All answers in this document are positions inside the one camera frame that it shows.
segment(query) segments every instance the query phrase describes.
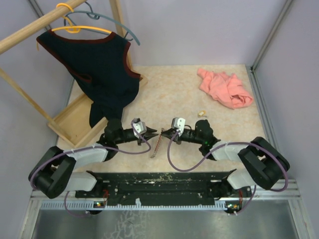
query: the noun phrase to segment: gray floor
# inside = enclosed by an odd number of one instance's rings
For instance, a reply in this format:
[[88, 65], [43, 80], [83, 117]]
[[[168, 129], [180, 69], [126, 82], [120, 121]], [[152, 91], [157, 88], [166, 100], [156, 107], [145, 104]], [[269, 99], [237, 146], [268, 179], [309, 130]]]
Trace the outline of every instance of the gray floor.
[[239, 216], [208, 211], [105, 211], [75, 218], [41, 210], [33, 239], [296, 239], [286, 201], [254, 201]]

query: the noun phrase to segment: wooden rack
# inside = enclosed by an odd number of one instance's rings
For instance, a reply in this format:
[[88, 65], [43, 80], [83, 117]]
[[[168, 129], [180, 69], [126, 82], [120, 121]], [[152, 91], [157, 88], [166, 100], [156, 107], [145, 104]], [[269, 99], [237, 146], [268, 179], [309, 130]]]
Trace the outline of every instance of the wooden rack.
[[[86, 0], [69, 0], [70, 7], [76, 8]], [[113, 18], [124, 24], [120, 0], [109, 0]], [[70, 10], [59, 6], [46, 15], [40, 17], [14, 34], [0, 41], [0, 54], [8, 51], [18, 43], [24, 41], [53, 21], [59, 19]], [[116, 25], [118, 35], [124, 37], [125, 31]], [[128, 66], [132, 68], [130, 53], [127, 57]], [[89, 125], [89, 114], [92, 101], [83, 93], [69, 104], [56, 117], [52, 118], [39, 104], [34, 101], [2, 68], [0, 77], [7, 81], [26, 101], [28, 101], [41, 115], [48, 120], [48, 126], [72, 147], [85, 146], [106, 124], [106, 118], [101, 119], [93, 128]], [[147, 83], [144, 77], [140, 79], [140, 89]]]

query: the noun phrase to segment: gray hanger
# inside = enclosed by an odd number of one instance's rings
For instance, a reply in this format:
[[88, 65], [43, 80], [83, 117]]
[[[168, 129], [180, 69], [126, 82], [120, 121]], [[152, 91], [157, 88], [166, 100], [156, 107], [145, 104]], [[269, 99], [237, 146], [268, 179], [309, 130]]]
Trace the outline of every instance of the gray hanger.
[[[72, 22], [73, 25], [76, 26], [76, 23], [69, 17], [69, 15], [74, 14], [74, 13], [86, 13], [88, 15], [88, 17], [90, 17], [91, 19], [94, 19], [94, 20], [98, 20], [98, 19], [100, 19], [100, 17], [102, 17], [102, 18], [105, 18], [105, 19], [107, 19], [109, 21], [112, 21], [115, 24], [117, 24], [117, 25], [121, 26], [122, 28], [124, 28], [127, 31], [125, 36], [124, 36], [124, 38], [126, 38], [128, 34], [130, 34], [133, 37], [132, 39], [127, 39], [128, 41], [135, 40], [136, 43], [138, 44], [138, 46], [141, 44], [140, 41], [138, 40], [138, 38], [135, 36], [135, 34], [131, 30], [129, 30], [126, 26], [124, 26], [120, 22], [118, 22], [118, 21], [116, 21], [116, 20], [114, 20], [114, 19], [112, 19], [112, 18], [110, 18], [108, 16], [104, 16], [102, 14], [93, 12], [93, 9], [92, 9], [91, 5], [88, 2], [85, 2], [85, 3], [89, 6], [90, 11], [74, 11], [74, 12], [69, 12], [68, 14], [65, 15], [65, 17], [70, 19], [70, 21]], [[98, 32], [98, 33], [101, 33], [101, 34], [109, 35], [106, 32], [101, 32], [101, 31], [93, 30], [93, 29], [83, 29], [83, 30], [92, 31], [92, 32]]]

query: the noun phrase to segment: wooden pole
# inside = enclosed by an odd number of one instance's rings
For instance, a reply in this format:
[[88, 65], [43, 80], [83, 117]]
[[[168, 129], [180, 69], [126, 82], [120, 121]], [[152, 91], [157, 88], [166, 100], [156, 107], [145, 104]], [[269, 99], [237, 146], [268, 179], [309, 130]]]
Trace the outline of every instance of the wooden pole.
[[[113, 19], [124, 25], [124, 18], [120, 0], [110, 0], [110, 6], [113, 14]], [[121, 37], [124, 37], [126, 30], [117, 24], [115, 24], [115, 27], [117, 34]], [[132, 60], [130, 52], [128, 52], [127, 61], [129, 68], [132, 70]]]
[[[68, 4], [72, 8], [76, 8], [85, 1], [86, 0], [69, 0], [66, 2], [66, 4]], [[14, 34], [3, 39], [2, 41], [0, 41], [0, 54], [8, 51], [10, 48], [27, 39], [39, 30], [43, 29], [45, 26], [49, 25], [53, 21], [59, 19], [69, 11], [70, 9], [65, 6], [57, 7], [46, 15], [20, 29], [19, 31], [16, 31]]]
[[23, 98], [26, 99], [41, 115], [43, 115], [57, 130], [68, 139], [71, 137], [45, 112], [3, 69], [0, 68], [0, 77], [4, 78]]

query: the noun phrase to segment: pink cloth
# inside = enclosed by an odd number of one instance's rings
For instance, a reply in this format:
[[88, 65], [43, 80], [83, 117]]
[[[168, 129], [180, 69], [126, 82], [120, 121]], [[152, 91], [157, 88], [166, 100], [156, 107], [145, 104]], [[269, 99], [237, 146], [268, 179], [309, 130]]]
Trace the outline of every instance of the pink cloth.
[[241, 80], [235, 74], [228, 76], [225, 72], [214, 73], [201, 68], [197, 74], [203, 79], [199, 88], [224, 106], [234, 109], [252, 104], [253, 97], [244, 89]]

